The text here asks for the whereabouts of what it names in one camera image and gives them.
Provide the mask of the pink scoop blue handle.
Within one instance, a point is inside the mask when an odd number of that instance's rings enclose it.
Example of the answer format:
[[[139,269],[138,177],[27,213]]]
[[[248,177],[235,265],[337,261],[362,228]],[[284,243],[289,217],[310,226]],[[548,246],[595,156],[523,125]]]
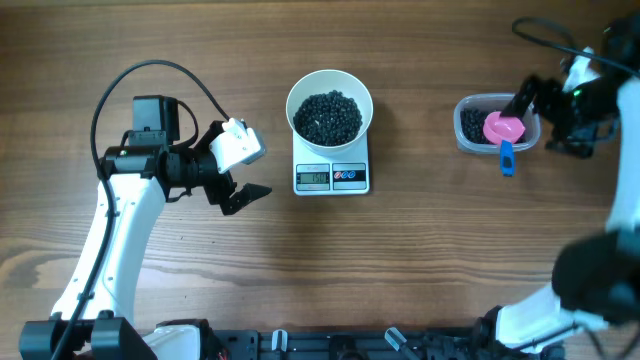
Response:
[[[515,175],[513,146],[525,133],[525,126],[517,117],[503,117],[500,111],[491,112],[484,120],[483,134],[499,149],[499,164],[503,176]]]

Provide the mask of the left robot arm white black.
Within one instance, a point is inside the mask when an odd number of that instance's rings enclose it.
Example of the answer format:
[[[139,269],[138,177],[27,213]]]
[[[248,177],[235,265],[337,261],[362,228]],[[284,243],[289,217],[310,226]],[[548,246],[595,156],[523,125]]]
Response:
[[[151,231],[170,192],[204,189],[225,215],[270,193],[239,187],[230,170],[264,155],[260,135],[242,120],[215,121],[182,141],[179,108],[166,96],[137,96],[133,127],[100,161],[92,225],[73,276],[49,319],[29,321],[19,338],[25,359],[226,359],[229,350],[203,319],[159,324],[145,336],[133,327],[136,284]]]

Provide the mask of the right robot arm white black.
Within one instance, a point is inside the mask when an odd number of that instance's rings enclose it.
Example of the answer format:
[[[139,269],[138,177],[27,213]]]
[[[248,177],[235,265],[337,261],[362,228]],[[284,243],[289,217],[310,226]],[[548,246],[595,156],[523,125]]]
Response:
[[[594,338],[639,319],[639,14],[605,28],[601,55],[577,49],[573,36],[548,19],[520,17],[512,31],[570,54],[571,67],[564,83],[528,77],[503,114],[522,117],[534,108],[553,126],[548,148],[578,158],[593,154],[604,122],[620,139],[617,187],[604,231],[565,247],[550,284],[496,313],[493,342],[539,353],[580,332]]]

